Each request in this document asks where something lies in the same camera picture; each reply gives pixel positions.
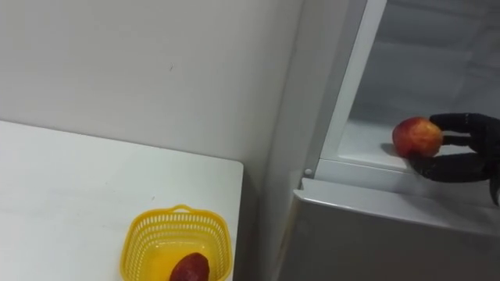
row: yellow basket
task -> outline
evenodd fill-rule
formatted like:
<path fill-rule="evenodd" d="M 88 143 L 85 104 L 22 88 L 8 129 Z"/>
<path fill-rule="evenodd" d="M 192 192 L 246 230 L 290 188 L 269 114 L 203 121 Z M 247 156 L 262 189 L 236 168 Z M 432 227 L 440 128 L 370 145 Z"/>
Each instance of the yellow basket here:
<path fill-rule="evenodd" d="M 209 260 L 209 281 L 224 281 L 233 268 L 227 224 L 214 212 L 186 205 L 139 215 L 123 245 L 120 272 L 125 281 L 167 281 L 184 256 Z"/>

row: white table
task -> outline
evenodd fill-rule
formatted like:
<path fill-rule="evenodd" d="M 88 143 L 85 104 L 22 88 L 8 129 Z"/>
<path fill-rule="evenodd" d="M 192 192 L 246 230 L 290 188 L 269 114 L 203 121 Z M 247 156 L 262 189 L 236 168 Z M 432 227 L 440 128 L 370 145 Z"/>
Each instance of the white table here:
<path fill-rule="evenodd" d="M 0 122 L 0 280 L 121 280 L 131 221 L 177 204 L 223 216 L 234 254 L 242 173 L 239 162 Z"/>

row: robotic hand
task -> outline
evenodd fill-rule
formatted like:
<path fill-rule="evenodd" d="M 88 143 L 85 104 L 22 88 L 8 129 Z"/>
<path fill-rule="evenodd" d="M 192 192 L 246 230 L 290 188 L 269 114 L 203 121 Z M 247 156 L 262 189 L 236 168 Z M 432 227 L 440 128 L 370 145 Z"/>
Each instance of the robotic hand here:
<path fill-rule="evenodd" d="M 423 177 L 442 183 L 490 180 L 490 195 L 500 197 L 500 120 L 476 113 L 449 113 L 430 117 L 443 131 L 468 133 L 445 136 L 443 145 L 468 146 L 473 153 L 423 157 L 410 155 L 410 165 Z"/>

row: refrigerator door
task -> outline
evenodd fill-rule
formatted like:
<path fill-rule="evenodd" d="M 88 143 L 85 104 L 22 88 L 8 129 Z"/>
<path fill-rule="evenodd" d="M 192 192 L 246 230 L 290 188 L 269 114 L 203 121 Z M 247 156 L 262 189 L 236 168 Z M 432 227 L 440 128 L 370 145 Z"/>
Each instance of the refrigerator door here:
<path fill-rule="evenodd" d="M 302 180 L 275 280 L 498 280 L 500 213 Z"/>

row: red fruit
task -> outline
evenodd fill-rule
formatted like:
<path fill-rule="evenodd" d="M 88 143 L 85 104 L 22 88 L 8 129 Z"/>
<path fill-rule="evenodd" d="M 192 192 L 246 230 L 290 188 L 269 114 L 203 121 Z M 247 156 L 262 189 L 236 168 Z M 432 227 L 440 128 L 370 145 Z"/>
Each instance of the red fruit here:
<path fill-rule="evenodd" d="M 399 156 L 407 158 L 412 153 L 431 157 L 443 144 L 443 133 L 438 126 L 423 117 L 407 119 L 392 131 L 392 143 Z"/>
<path fill-rule="evenodd" d="M 193 253 L 181 259 L 170 274 L 170 281 L 209 281 L 209 260 Z"/>

